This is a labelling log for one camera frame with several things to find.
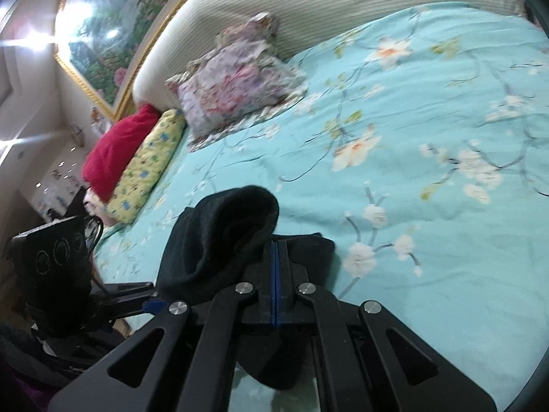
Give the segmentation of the black knit pants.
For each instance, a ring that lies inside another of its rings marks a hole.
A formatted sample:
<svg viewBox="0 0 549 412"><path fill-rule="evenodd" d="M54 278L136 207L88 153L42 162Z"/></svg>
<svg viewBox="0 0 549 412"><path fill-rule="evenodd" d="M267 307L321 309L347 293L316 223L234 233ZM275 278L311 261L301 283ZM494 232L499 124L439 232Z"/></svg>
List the black knit pants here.
<svg viewBox="0 0 549 412"><path fill-rule="evenodd" d="M166 301L207 302L244 279L261 263L267 244L283 242L289 261L301 265L311 283L323 286L335 244L321 233L277 235L279 204L260 186L211 194L176 220L160 262L157 289ZM290 390L302 373L307 340L283 328L258 328L242 340L238 364L257 382Z"/></svg>

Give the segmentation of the gold framed landscape painting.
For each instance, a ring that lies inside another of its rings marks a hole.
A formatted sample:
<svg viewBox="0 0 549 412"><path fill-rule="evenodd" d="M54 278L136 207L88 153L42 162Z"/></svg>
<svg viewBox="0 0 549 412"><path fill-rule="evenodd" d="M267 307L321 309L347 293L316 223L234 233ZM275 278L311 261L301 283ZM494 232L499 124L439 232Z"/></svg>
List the gold framed landscape painting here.
<svg viewBox="0 0 549 412"><path fill-rule="evenodd" d="M131 87L153 44L187 0L60 0L56 62L112 120L132 103Z"/></svg>

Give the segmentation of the yellow patterned pillow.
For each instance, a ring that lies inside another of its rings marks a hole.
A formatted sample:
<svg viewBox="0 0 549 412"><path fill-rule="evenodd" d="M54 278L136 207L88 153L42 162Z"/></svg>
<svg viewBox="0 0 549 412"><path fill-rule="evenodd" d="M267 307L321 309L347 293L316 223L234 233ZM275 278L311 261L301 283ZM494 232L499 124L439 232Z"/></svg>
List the yellow patterned pillow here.
<svg viewBox="0 0 549 412"><path fill-rule="evenodd" d="M140 144L106 205L117 223L131 224L137 218L178 148L185 125L180 110L168 110Z"/></svg>

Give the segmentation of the turquoise floral bedsheet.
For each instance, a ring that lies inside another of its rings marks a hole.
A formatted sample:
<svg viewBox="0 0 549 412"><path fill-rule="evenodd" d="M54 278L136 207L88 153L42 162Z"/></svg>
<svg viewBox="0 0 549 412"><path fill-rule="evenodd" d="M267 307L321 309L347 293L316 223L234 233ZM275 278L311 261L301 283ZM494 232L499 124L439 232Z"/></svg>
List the turquoise floral bedsheet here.
<svg viewBox="0 0 549 412"><path fill-rule="evenodd" d="M333 293L376 299L504 410L548 346L548 39L441 3L296 55L307 96L199 151L179 147L136 222L106 235L107 282L152 281L180 213L258 185L277 232L336 246Z"/></svg>

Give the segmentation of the red pillow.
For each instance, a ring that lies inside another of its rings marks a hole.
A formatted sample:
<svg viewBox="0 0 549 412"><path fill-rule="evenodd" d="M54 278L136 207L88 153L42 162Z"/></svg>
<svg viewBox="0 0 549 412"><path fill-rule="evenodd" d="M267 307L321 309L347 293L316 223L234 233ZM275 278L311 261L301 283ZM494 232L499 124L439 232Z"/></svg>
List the red pillow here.
<svg viewBox="0 0 549 412"><path fill-rule="evenodd" d="M82 177L102 203L112 198L128 163L160 116L159 110L144 104L135 114L114 124L87 155Z"/></svg>

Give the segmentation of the white striped headboard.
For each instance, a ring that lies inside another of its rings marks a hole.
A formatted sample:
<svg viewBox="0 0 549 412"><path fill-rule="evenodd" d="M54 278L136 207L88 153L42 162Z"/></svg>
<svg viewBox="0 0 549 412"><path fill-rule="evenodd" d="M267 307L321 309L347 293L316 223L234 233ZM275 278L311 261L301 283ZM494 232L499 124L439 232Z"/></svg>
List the white striped headboard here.
<svg viewBox="0 0 549 412"><path fill-rule="evenodd" d="M187 0L163 29L133 81L136 105L165 111L177 104L166 79L214 47L216 34L260 12L279 20L276 48L289 59L309 47L401 9L463 2L502 15L520 15L524 0Z"/></svg>

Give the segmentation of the purple floral pillow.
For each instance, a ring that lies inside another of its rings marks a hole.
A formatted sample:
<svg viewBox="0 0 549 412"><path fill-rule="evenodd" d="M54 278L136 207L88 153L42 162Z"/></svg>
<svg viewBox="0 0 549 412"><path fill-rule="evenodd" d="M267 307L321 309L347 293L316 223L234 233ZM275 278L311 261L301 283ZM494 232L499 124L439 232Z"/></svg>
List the purple floral pillow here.
<svg viewBox="0 0 549 412"><path fill-rule="evenodd" d="M190 130L194 152L270 120L300 102L307 76L276 51L278 19L260 12L220 31L215 47L166 79Z"/></svg>

